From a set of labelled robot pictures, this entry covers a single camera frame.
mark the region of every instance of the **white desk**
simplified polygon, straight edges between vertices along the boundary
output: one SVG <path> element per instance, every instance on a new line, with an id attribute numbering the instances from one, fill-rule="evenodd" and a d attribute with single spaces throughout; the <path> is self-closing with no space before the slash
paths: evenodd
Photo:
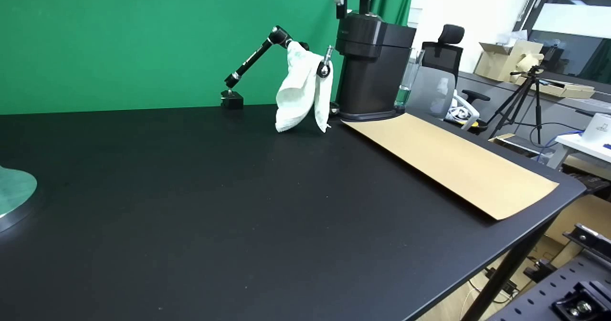
<path id="1" fill-rule="evenodd" d="M 574 152 L 582 152 L 591 155 L 605 162 L 611 163 L 611 149 L 607 149 L 602 145 L 593 145 L 581 141 L 579 134 L 568 134 L 556 136 L 556 142 L 560 147 L 556 149 L 554 155 L 549 159 L 548 166 L 557 169 L 562 165 L 569 154 Z"/>

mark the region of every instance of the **window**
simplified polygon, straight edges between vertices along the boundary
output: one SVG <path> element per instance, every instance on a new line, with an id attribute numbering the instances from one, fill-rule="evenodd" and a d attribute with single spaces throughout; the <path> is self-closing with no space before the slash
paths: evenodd
<path id="1" fill-rule="evenodd" d="M 516 30 L 524 28 L 530 41 L 543 43 L 546 73 L 557 75 L 548 77 L 588 80 L 611 93 L 611 0 L 530 0 L 529 4 L 532 10 Z M 600 88 L 600 84 L 609 86 Z"/>

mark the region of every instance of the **black office chair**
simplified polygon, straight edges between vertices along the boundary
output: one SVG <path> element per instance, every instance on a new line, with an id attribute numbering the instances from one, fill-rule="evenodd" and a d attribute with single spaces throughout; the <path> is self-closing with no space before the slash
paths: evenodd
<path id="1" fill-rule="evenodd" d="M 441 69 L 454 74 L 456 83 L 458 82 L 458 66 L 463 55 L 463 49 L 452 44 L 460 43 L 463 40 L 464 28 L 457 25 L 446 24 L 437 42 L 422 42 L 422 49 L 425 50 L 422 58 L 422 65 L 434 69 Z M 462 93 L 467 95 L 467 102 L 472 104 L 476 99 L 490 101 L 490 97 L 482 93 L 463 89 Z M 469 132 L 479 135 L 484 132 L 488 125 L 481 119 L 477 120 L 478 126 L 469 128 Z"/>

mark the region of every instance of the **chair backrest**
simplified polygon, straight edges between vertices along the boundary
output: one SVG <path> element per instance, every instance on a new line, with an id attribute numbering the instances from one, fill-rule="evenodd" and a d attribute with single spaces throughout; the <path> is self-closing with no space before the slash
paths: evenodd
<path id="1" fill-rule="evenodd" d="M 455 87 L 452 73 L 422 66 L 412 84 L 406 107 L 443 119 L 452 105 Z"/>
<path id="2" fill-rule="evenodd" d="M 454 82 L 458 81 L 458 66 L 463 55 L 463 49 L 455 45 L 438 42 L 422 42 L 424 57 L 422 66 L 441 69 L 454 75 Z"/>

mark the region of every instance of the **table leg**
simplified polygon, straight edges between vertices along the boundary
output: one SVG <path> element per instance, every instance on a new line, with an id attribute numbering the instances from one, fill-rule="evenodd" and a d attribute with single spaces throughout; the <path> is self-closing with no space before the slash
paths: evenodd
<path id="1" fill-rule="evenodd" d="M 553 169 L 558 169 L 558 167 L 560 167 L 562 163 L 565 162 L 567 156 L 569 156 L 569 154 L 573 152 L 575 152 L 575 150 L 571 147 L 563 145 L 562 143 L 559 144 L 559 148 L 556 149 L 552 157 L 549 158 L 548 166 L 552 167 Z"/>
<path id="2" fill-rule="evenodd" d="M 471 304 L 471 307 L 467 310 L 467 313 L 461 321 L 478 321 L 480 317 L 482 317 L 486 309 L 493 303 L 498 293 L 500 293 L 504 284 L 506 284 L 511 276 L 513 276 L 513 273 L 517 271 L 522 262 L 526 259 L 526 256 L 532 251 L 555 219 L 556 217 L 553 217 L 550 221 L 547 221 L 538 229 L 535 229 L 531 234 L 528 234 L 513 246 L 500 265 L 498 265 L 498 269 L 490 278 L 486 286 L 484 286 L 482 292 L 480 292 L 475 301 L 473 301 L 473 304 Z"/>

